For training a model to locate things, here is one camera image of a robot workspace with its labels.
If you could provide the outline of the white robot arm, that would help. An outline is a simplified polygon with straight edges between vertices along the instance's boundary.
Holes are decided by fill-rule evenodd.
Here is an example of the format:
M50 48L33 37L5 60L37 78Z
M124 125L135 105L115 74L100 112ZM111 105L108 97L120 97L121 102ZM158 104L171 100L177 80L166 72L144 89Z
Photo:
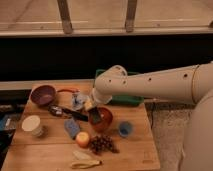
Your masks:
M132 95L194 104L178 171L213 171L213 62L138 75L114 65L95 78L88 110L113 95Z

